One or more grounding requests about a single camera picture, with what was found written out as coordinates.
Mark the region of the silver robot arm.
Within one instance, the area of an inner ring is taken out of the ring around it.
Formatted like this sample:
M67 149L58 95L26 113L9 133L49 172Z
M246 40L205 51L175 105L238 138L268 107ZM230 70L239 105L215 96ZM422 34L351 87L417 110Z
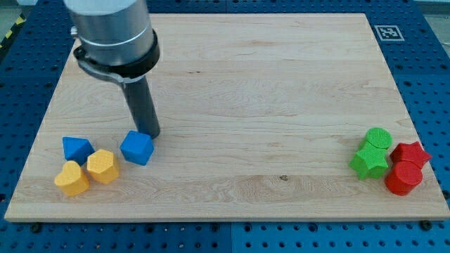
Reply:
M155 39L144 0L64 0L77 38L96 62L126 65L142 58Z

